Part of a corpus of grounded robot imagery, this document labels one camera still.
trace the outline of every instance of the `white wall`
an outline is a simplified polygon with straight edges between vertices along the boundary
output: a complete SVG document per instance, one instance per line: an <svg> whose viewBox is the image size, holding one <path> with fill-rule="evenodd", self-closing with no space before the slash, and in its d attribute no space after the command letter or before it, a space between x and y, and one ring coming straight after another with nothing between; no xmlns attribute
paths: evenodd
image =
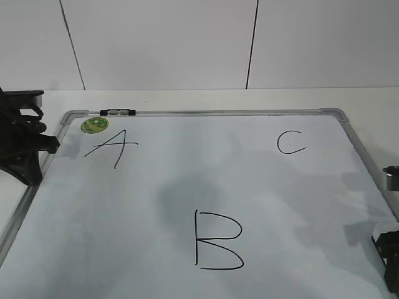
<svg viewBox="0 0 399 299"><path fill-rule="evenodd" d="M245 88L256 0L68 0L87 89Z"/></svg>
<svg viewBox="0 0 399 299"><path fill-rule="evenodd" d="M0 1L0 87L82 89L57 0Z"/></svg>
<svg viewBox="0 0 399 299"><path fill-rule="evenodd" d="M256 0L63 0L87 89L245 88ZM398 0L259 0L249 88L399 86ZM82 89L59 0L0 2L0 86Z"/></svg>
<svg viewBox="0 0 399 299"><path fill-rule="evenodd" d="M249 88L399 86L398 0L260 0Z"/></svg>

